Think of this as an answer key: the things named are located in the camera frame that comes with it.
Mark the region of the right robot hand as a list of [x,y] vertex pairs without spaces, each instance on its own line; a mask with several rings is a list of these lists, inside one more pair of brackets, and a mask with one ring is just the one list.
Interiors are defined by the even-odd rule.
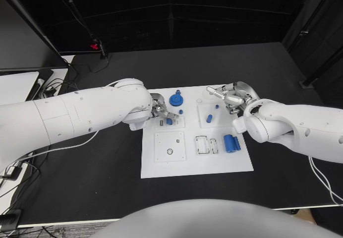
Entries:
[[244,111],[246,106],[259,100],[259,96],[254,88],[244,82],[238,81],[226,84],[218,88],[206,87],[206,91],[210,95],[215,95],[222,99],[229,114],[238,114]]

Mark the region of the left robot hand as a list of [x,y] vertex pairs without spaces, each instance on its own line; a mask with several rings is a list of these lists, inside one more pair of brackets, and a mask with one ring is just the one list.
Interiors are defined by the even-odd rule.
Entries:
[[151,99],[153,99],[153,115],[156,117],[163,117],[163,118],[169,118],[172,120],[177,120],[179,119],[179,115],[169,112],[167,110],[167,106],[164,103],[164,97],[161,96],[161,94],[159,93],[151,93]]

